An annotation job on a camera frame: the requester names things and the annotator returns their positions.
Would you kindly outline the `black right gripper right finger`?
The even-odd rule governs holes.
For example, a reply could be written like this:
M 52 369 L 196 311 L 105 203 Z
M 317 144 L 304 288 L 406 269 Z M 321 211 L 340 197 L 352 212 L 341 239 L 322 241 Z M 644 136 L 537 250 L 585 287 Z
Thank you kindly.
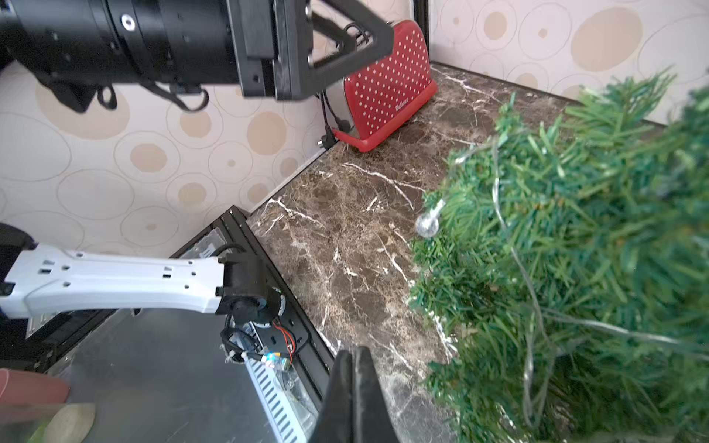
M 371 352 L 358 347 L 354 353 L 354 442 L 398 441 Z

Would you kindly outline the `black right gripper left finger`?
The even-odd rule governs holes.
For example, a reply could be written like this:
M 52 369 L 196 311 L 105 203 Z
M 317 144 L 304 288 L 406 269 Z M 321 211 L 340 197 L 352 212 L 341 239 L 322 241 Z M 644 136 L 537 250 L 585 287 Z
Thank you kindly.
M 327 392 L 310 443 L 352 443 L 353 431 L 353 356 L 340 351 L 330 372 Z

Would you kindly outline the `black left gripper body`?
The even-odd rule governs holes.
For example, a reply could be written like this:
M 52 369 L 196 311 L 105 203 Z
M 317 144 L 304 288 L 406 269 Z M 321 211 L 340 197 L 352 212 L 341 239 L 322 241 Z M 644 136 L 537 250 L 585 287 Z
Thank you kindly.
M 242 94 L 282 102 L 312 96 L 306 3 L 231 0 L 226 6 Z

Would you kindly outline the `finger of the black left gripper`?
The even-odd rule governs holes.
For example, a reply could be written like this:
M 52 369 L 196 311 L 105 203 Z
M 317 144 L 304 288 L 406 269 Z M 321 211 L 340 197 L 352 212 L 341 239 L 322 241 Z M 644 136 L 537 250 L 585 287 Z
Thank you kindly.
M 359 44 L 354 34 L 312 9 L 309 1 L 287 3 L 287 98 L 302 101 L 362 68 L 374 64 L 393 51 L 394 30 L 385 20 L 359 1 L 326 3 L 363 35 Z M 336 51 L 317 59 L 313 55 L 314 35 L 331 40 Z

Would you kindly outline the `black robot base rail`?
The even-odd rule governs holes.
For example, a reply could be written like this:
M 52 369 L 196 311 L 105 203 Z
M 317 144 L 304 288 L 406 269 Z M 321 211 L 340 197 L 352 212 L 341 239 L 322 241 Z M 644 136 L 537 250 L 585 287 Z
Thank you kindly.
M 312 434 L 333 357 L 238 209 L 175 258 L 93 254 L 1 227 L 1 316 L 182 310 L 223 318 L 216 344 L 243 365 L 278 441 Z

